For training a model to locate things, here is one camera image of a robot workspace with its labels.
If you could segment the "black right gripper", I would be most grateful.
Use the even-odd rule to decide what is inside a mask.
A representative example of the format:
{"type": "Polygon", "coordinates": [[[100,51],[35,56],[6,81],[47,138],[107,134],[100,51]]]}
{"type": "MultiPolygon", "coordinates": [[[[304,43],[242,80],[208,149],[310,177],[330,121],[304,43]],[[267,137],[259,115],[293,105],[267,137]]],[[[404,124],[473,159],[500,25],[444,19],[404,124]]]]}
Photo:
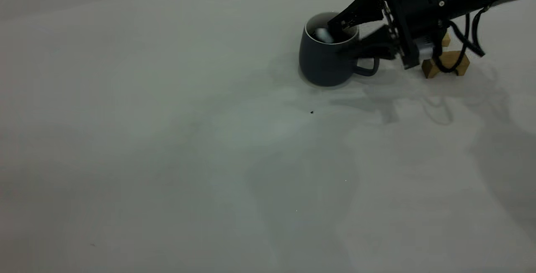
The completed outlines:
{"type": "Polygon", "coordinates": [[[381,21],[381,1],[388,25],[354,43],[351,57],[394,60],[398,50],[404,68],[409,69],[441,54],[447,0],[354,0],[328,22],[330,35],[344,41],[345,29],[381,21]]]}

